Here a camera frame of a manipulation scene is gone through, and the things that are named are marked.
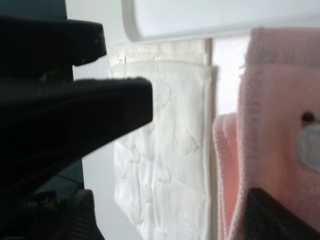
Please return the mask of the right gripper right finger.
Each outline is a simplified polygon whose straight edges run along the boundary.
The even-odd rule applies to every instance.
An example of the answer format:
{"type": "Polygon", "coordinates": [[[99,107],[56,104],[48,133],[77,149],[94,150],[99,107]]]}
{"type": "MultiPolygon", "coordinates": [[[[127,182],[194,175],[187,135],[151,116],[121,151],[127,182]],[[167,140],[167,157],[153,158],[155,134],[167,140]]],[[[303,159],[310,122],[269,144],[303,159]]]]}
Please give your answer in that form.
{"type": "Polygon", "coordinates": [[[261,188],[248,191],[245,240],[318,240],[320,233],[295,216],[261,188]]]}

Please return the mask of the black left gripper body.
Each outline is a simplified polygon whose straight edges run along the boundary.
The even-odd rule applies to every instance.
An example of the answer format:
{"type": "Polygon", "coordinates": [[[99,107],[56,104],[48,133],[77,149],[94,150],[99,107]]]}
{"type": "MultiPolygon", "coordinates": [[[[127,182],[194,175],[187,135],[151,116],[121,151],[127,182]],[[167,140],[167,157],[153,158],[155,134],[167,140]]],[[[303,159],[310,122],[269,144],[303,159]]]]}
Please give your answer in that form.
{"type": "Polygon", "coordinates": [[[107,54],[103,25],[71,19],[0,18],[0,75],[38,78],[107,54]]]}

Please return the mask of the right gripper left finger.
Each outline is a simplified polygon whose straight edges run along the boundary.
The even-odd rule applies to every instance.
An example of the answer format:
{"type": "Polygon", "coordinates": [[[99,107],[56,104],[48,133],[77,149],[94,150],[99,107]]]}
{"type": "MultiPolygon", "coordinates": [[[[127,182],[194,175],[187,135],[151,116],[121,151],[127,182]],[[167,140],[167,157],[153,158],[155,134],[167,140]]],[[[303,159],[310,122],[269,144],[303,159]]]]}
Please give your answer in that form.
{"type": "Polygon", "coordinates": [[[0,84],[0,192],[26,195],[153,119],[145,78],[0,84]]]}

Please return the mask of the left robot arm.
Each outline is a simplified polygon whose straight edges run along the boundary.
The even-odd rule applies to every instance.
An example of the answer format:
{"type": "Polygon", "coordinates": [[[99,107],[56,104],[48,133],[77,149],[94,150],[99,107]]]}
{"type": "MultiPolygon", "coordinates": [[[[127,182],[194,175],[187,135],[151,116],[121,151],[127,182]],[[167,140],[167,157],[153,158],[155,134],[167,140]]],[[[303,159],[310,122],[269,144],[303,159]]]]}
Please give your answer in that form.
{"type": "Polygon", "coordinates": [[[75,20],[0,18],[0,234],[12,228],[50,225],[57,207],[27,208],[25,201],[54,175],[50,162],[28,160],[45,152],[42,127],[34,112],[40,91],[72,85],[71,77],[54,78],[70,66],[92,63],[107,53],[103,26],[75,20]]]}

